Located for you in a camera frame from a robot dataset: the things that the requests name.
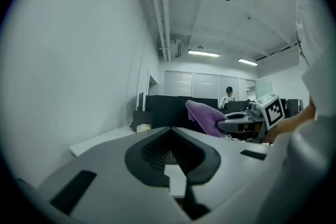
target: ceiling light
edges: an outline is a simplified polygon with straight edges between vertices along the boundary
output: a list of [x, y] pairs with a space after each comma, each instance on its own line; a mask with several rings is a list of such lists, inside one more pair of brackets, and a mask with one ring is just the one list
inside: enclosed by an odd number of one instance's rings
[[219, 54], [213, 54], [211, 52], [204, 52], [204, 51], [199, 51], [199, 50], [188, 50], [188, 54], [204, 55], [204, 56], [211, 56], [211, 57], [219, 56]]
[[247, 63], [248, 65], [252, 65], [252, 66], [257, 66], [257, 65], [258, 65], [258, 64], [255, 63], [255, 62], [251, 62], [251, 61], [245, 60], [245, 59], [243, 59], [243, 58], [240, 58], [240, 59], [238, 60], [238, 62]]

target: black cap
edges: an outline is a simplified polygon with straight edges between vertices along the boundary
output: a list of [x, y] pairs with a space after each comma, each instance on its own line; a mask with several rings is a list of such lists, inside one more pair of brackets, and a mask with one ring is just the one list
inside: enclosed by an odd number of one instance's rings
[[227, 93], [232, 93], [232, 92], [233, 92], [232, 87], [231, 87], [231, 86], [227, 87], [227, 88], [226, 88], [226, 92], [227, 92]]

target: purple cloth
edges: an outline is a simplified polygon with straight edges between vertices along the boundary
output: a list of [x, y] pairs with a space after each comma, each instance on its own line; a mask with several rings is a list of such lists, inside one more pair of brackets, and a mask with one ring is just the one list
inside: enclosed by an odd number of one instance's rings
[[222, 112], [191, 100], [188, 100], [185, 106], [188, 109], [189, 120], [196, 120], [208, 135], [222, 137], [222, 133], [216, 126], [217, 121], [227, 120]]

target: frosted glass panel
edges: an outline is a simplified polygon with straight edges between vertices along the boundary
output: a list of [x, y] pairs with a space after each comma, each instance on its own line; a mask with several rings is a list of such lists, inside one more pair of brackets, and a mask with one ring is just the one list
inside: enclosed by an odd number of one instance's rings
[[269, 81], [257, 81], [256, 83], [256, 98], [259, 99], [267, 93], [273, 93], [272, 82]]
[[253, 80], [246, 80], [246, 96], [249, 100], [255, 101], [256, 98], [256, 82]]
[[218, 76], [194, 73], [193, 97], [218, 99]]
[[169, 72], [164, 75], [163, 95], [191, 96], [192, 74], [185, 72]]
[[240, 101], [247, 100], [245, 79], [239, 79], [239, 100]]
[[233, 96], [236, 101], [239, 101], [238, 78], [219, 76], [219, 102], [226, 96], [226, 88], [229, 86], [233, 89]]

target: white desk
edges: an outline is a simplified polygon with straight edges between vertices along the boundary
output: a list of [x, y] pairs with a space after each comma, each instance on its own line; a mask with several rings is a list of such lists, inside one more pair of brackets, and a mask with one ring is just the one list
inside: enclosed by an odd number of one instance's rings
[[79, 144], [70, 146], [69, 148], [70, 151], [74, 154], [74, 156], [78, 157], [80, 154], [84, 153], [85, 151], [89, 150], [90, 148], [96, 145], [99, 145], [106, 141], [125, 137], [131, 134], [135, 134], [135, 132], [129, 126], [124, 126], [122, 128], [117, 128], [107, 133], [98, 135], [94, 138], [91, 138]]

